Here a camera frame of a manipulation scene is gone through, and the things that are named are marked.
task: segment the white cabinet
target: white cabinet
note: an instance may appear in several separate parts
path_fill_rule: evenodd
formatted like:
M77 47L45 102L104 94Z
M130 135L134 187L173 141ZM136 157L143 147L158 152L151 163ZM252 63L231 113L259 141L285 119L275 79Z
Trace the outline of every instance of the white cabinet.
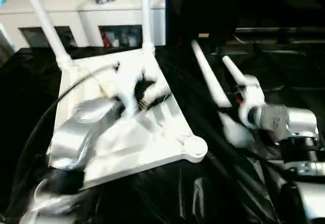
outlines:
M49 16L64 44L70 38L75 43L75 45L71 44L71 46L83 47L89 45L78 12L50 12ZM0 14L0 23L18 49L30 46L48 46L40 28L41 23L35 13Z
M97 5L94 0L41 0L65 46L139 46L142 42L141 0L116 0ZM165 0L150 0L155 45L166 43ZM7 0L0 7L0 23L14 45L46 47L41 24L29 0Z
M123 33L125 28L129 30L137 29L138 26L141 28L142 23L141 10L86 11L80 12L79 14L84 24L90 46L105 46L103 35L107 32L112 32L111 30L116 30L116 36L116 33ZM151 10L151 15L154 44L164 45L166 43L165 10L153 9ZM142 33L139 32L139 36L135 39L141 40L141 35Z

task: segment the black cloth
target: black cloth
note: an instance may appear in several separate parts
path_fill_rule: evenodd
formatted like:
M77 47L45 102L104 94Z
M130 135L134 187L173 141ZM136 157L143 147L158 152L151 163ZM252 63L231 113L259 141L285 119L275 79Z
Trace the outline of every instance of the black cloth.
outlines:
M324 53L320 46L229 46L228 54L245 74L258 78L266 101L308 108L323 140ZM72 58L110 53L106 48L70 50ZM263 163L249 159L226 142L217 110L190 47L157 47L156 59L194 134L209 152L202 162L179 161L95 187L80 221L88 223L281 223L266 184ZM218 55L207 59L224 90L235 100L236 87ZM0 213L16 223L30 191L46 171L45 152L55 112L48 116L23 164L26 178L11 193L17 161L29 133L58 97L61 72L47 49L21 49L0 69L3 120ZM278 159L278 148L256 134L254 150ZM8 207L10 197L19 201Z

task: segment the white rod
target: white rod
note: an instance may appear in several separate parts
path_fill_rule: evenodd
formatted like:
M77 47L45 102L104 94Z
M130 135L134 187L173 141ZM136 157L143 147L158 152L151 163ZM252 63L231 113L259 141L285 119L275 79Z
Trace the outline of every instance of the white rod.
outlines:
M50 43L50 46L56 56L56 60L59 63L60 68L62 68L61 65L64 66L64 62L71 60L71 58L64 49L64 46L53 24L51 23L49 16L42 7L40 0L30 0L30 2L33 5L35 12L41 22L43 32L45 33L46 38Z
M229 56L224 56L222 58L223 63L228 68L231 75L234 77L236 83L238 85L246 85L247 81L244 74L238 69L238 67L234 64L234 62L230 59Z
M151 11L149 0L141 0L142 3L142 49L150 52L154 52L154 45L152 42L151 34Z
M225 95L219 81L215 77L207 59L205 58L199 44L196 41L192 41L192 48L199 62L204 79L208 84L208 88L210 90L213 101L219 107L231 107L232 105L230 101Z

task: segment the white plastic part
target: white plastic part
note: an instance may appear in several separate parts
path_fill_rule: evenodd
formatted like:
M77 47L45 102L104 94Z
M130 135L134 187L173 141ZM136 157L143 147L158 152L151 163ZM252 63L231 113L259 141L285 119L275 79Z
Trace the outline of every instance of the white plastic part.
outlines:
M194 54L198 60L200 65L201 71L207 82L208 88L210 90L211 96L213 101L219 107L231 107L231 103L228 100L227 96L225 95L220 83L218 82L217 78L215 77L207 59L205 58L199 44L197 41L192 41L192 48Z
M234 62L230 59L229 56L224 56L222 58L223 63L228 68L231 75L234 77L238 85L246 85L247 81L244 74L238 69Z
M253 107L265 104L264 93L259 85L259 81L254 76L242 74L229 56L224 56L222 61L237 84L245 85L245 88L241 91L243 102L240 104L238 115L245 126L254 129L256 126L248 121L248 113Z
M203 76L207 82L212 99L219 107L231 107L230 101L224 93L220 83L215 77L207 59L205 58L200 46L196 41L192 41L192 48L200 65ZM247 128L233 121L228 115L224 113L219 112L218 114L223 124L224 135L229 143L233 144L235 147L242 148L253 142L254 138L247 130Z
M142 3L142 49L145 53L154 54L154 44L151 33L151 10L149 0L141 0Z
M119 64L117 73L111 69L95 75L79 85L57 107L55 128L64 123L72 115L73 109L85 100L118 94L126 104L126 117L102 134L94 146L94 155L85 169L85 188L179 159L194 163L203 159L207 153L207 144L193 135L173 96L149 111L131 117L137 103L134 86L142 79L142 73L146 78L157 81L145 93L146 99L152 100L162 92L170 91L154 57L149 0L142 0L142 49L73 61L67 55L40 1L31 2L58 64L63 69L60 94L86 74L107 65Z
M48 14L45 12L42 7L40 0L30 0L33 5L36 14L38 15L43 32L46 35L47 40L56 56L56 61L59 67L62 69L66 69L71 63L71 57L67 54L64 46L53 26Z

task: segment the mounting hole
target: mounting hole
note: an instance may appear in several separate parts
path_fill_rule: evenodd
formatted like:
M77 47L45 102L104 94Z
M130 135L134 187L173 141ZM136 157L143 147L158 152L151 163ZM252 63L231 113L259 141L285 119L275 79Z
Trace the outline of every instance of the mounting hole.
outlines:
M186 153L194 158L203 158L208 152L207 143L197 136L188 137L184 142L184 148Z

